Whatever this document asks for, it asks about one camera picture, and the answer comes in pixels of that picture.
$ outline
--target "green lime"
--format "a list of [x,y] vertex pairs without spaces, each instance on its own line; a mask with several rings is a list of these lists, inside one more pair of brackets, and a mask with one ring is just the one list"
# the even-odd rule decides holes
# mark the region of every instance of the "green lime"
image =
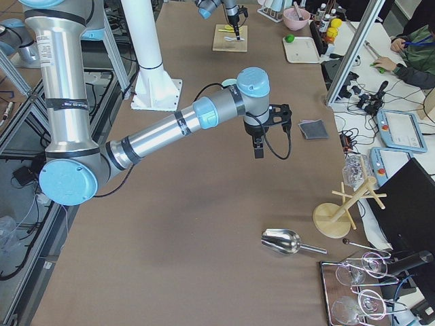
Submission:
[[289,34],[285,37],[285,41],[287,43],[292,43],[294,41],[294,35],[293,34]]

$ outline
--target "black cylinder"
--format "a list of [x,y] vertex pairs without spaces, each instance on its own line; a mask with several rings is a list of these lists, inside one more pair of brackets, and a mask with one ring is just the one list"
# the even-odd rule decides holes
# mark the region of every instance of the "black cylinder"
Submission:
[[411,268],[430,263],[434,261],[434,256],[427,250],[420,251],[414,255],[408,256],[401,260],[395,261],[388,265],[388,274],[399,275],[405,270],[410,270]]

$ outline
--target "green jacket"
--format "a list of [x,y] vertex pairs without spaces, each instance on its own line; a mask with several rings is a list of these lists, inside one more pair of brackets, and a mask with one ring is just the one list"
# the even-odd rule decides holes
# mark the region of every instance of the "green jacket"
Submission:
[[[417,43],[429,36],[428,26],[421,27],[410,35],[398,36],[405,41]],[[431,38],[424,43],[435,42]],[[403,61],[407,67],[398,67],[394,73],[404,82],[423,89],[435,87],[435,43],[428,46],[410,44],[402,52]]]

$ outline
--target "blue lanyard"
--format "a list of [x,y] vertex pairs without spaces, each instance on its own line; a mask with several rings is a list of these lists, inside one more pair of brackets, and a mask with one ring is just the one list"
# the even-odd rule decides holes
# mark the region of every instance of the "blue lanyard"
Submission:
[[418,42],[405,42],[406,46],[432,46],[435,45],[435,42],[427,42],[424,43],[425,41],[429,40],[432,38],[432,35],[429,35],[427,37],[425,37],[424,39],[422,39],[421,41]]

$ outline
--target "white pillar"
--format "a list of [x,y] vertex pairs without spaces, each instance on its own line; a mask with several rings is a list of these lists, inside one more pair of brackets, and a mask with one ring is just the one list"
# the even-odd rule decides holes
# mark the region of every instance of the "white pillar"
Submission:
[[122,0],[140,65],[132,109],[175,111],[182,82],[164,70],[150,0]]

